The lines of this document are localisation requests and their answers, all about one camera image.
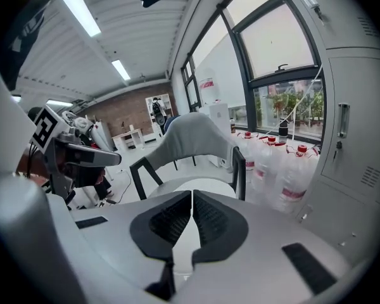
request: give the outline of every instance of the ceiling light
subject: ceiling light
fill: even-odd
[[[16,103],[19,103],[20,100],[21,100],[21,96],[11,96],[13,98],[13,100],[16,102]]]
[[[131,78],[129,77],[127,71],[125,71],[125,68],[122,66],[120,60],[114,61],[114,62],[112,62],[111,64],[117,69],[117,71],[119,72],[119,74],[122,76],[122,78],[123,78],[124,80],[129,80],[129,79],[131,79]]]
[[[93,37],[101,33],[96,21],[83,0],[63,0],[85,31]]]
[[[46,102],[47,105],[55,105],[55,106],[64,106],[64,107],[72,107],[73,104],[66,103],[64,101],[57,101],[57,100],[48,100]]]

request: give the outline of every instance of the white table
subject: white table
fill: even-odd
[[[175,191],[191,190],[194,189],[208,191],[215,194],[221,194],[223,197],[228,196],[236,198],[235,192],[230,185],[216,179],[194,179],[185,182],[179,186]],[[193,266],[191,264],[191,255],[193,252],[200,248],[200,236],[196,222],[193,219],[193,195],[191,195],[191,218],[187,223],[182,235],[178,242],[173,247],[173,260],[174,260],[174,279],[176,289],[193,273]]]
[[[115,147],[121,152],[128,151],[128,145],[123,137],[131,135],[134,146],[137,149],[143,149],[145,147],[145,140],[142,135],[141,129],[130,130],[129,132],[112,137]]]

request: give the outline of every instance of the window frame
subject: window frame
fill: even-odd
[[[231,1],[232,0],[223,0],[220,4],[217,5],[217,9],[213,12],[213,15],[208,19],[207,24],[203,27],[203,30],[200,32],[199,36],[194,42],[183,64],[183,67],[181,68],[184,85],[186,87],[185,90],[187,94],[187,102],[189,103],[190,111],[195,110],[197,106],[198,107],[202,106],[201,100],[200,100],[200,94],[198,91],[198,83],[196,80],[196,76],[194,74],[195,69],[194,69],[194,62],[193,62],[192,55],[194,53],[194,50],[197,48],[198,44],[201,42],[205,34],[208,32],[208,30],[214,23],[214,21],[219,16],[221,16],[225,23],[225,27],[228,31],[232,45],[234,47],[235,55],[236,55],[237,62],[239,65],[239,70],[241,72],[241,79],[242,79],[243,90],[244,90],[244,95],[245,95],[248,131],[267,133],[268,130],[262,129],[258,127],[257,125],[254,90],[259,87],[269,86],[271,84],[278,84],[281,82],[314,78],[317,75],[320,64],[321,64],[319,52],[318,52],[317,46],[315,45],[314,38],[312,37],[312,34],[309,31],[307,24],[305,23],[305,20],[303,19],[301,13],[298,11],[298,9],[296,8],[292,0],[268,0],[265,3],[263,3],[261,6],[253,10],[249,15],[247,15],[244,19],[242,19],[237,25],[234,24],[227,10],[227,6],[231,3]],[[286,4],[289,7],[294,17],[296,18],[296,21],[300,25],[300,28],[305,36],[306,42],[310,48],[310,52],[313,58],[313,65],[281,70],[279,72],[264,75],[263,77],[253,78],[253,70],[248,58],[248,52],[244,45],[243,39],[241,37],[241,32],[247,29],[252,23],[257,21],[259,18],[265,16],[267,13],[270,13],[271,11],[282,6],[283,4]],[[191,61],[191,64],[193,63],[193,67],[191,68],[193,71],[192,79],[194,80],[194,85],[196,86],[196,93],[198,96],[198,102],[193,105],[190,105],[189,94],[187,91],[187,85],[189,83],[188,80],[190,80],[190,78],[186,81],[186,76],[184,74],[184,72],[186,71],[185,67],[188,61]],[[322,79],[324,99],[326,101],[326,82],[324,79],[324,71],[321,71],[321,73],[319,74],[319,77]],[[326,117],[327,117],[326,104],[327,103],[325,102],[324,103],[324,123],[323,123],[323,128],[322,128],[321,139],[319,140],[314,137],[310,138],[307,136],[299,136],[298,134],[296,134],[294,137],[296,140],[322,145],[322,142],[324,140],[324,132],[325,132],[325,127],[326,127]]]

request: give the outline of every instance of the white ceiling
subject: white ceiling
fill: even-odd
[[[14,91],[25,110],[48,99],[90,101],[143,82],[142,75],[165,77],[189,0],[161,0],[149,8],[140,0],[84,1],[101,33],[89,37],[62,0],[51,1]],[[131,80],[124,82],[114,60],[121,60]]]

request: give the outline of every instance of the brick wall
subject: brick wall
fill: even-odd
[[[95,115],[97,120],[102,120],[108,124],[111,136],[116,136],[123,132],[121,129],[123,121],[127,130],[129,130],[129,125],[133,125],[135,129],[142,129],[142,134],[144,135],[152,134],[153,129],[145,98],[160,94],[169,94],[174,115],[177,115],[172,86],[170,83],[166,83],[136,89],[104,100],[82,110],[79,116]]]

